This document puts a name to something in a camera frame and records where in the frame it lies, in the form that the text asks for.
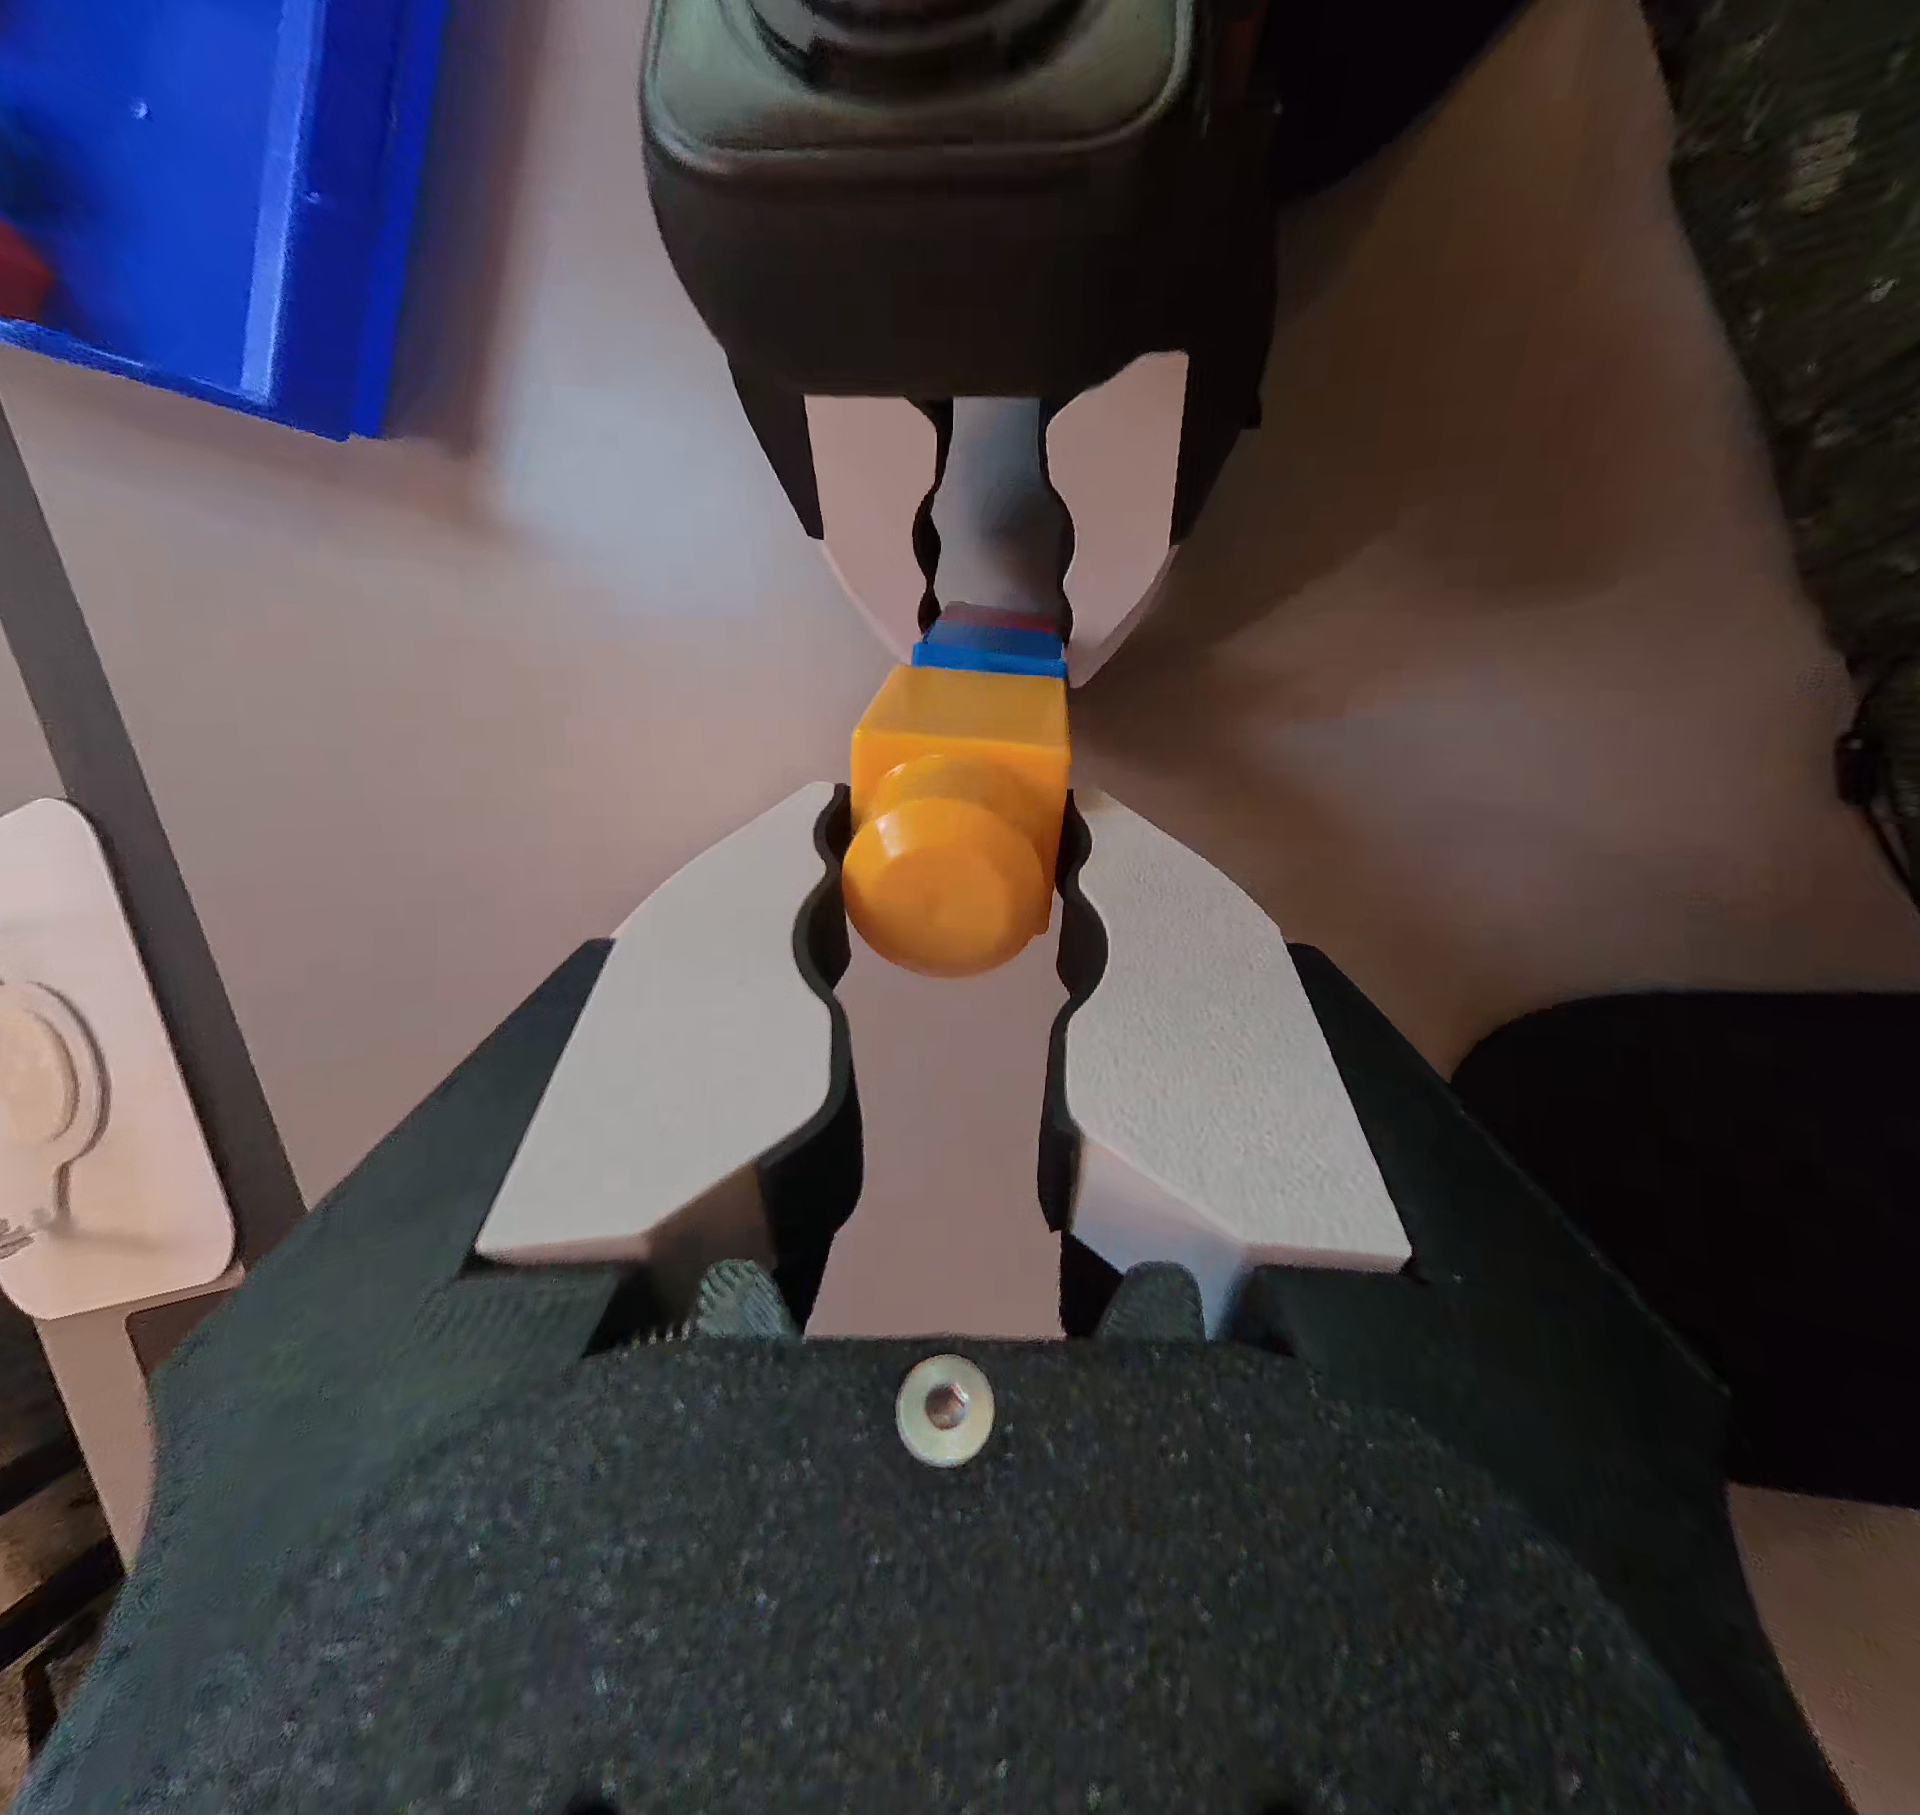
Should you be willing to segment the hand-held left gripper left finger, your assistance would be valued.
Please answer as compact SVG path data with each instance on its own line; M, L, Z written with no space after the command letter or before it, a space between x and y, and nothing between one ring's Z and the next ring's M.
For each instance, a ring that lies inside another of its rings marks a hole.
M810 1317L862 1192L840 866L812 782L626 916L480 1227L492 1264L635 1267L671 1317L719 1260Z

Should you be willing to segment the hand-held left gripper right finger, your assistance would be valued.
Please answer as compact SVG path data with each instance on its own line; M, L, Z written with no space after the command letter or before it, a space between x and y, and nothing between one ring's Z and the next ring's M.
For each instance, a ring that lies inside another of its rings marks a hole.
M1073 794L1046 1223L1114 1271L1403 1271L1408 1233L1281 923L1112 794Z

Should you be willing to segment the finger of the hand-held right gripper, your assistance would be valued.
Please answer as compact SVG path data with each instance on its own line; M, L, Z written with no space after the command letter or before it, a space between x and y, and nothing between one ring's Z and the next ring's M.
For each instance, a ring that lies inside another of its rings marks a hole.
M1070 532L1068 683L1084 688L1141 625L1174 559L1188 355L1143 354L1053 412L1046 478Z
M925 567L914 548L939 483L939 430L906 396L804 400L828 567L890 649L923 633Z

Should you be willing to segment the blue mega block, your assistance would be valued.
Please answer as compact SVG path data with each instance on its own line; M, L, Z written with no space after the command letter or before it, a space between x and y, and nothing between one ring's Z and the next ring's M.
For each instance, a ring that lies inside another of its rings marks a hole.
M1066 679L1066 645L1050 626L943 614L914 643L908 664L982 675Z

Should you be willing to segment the orange mega block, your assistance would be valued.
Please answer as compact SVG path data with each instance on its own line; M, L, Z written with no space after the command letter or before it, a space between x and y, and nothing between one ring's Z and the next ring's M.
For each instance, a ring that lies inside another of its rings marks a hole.
M851 729L851 923L890 963L970 978L1053 920L1068 813L1068 691L1053 675L898 666Z

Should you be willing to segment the blue plastic bin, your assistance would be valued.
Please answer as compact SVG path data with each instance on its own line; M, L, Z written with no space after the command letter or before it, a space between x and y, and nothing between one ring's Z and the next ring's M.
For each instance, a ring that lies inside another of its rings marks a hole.
M5 343L384 435L448 13L5 0Z

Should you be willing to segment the poster board stand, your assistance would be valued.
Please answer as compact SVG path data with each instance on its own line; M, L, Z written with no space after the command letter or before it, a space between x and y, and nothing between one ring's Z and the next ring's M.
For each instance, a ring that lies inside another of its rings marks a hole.
M212 1286L236 1225L92 826L2 820L2 1288L36 1322Z

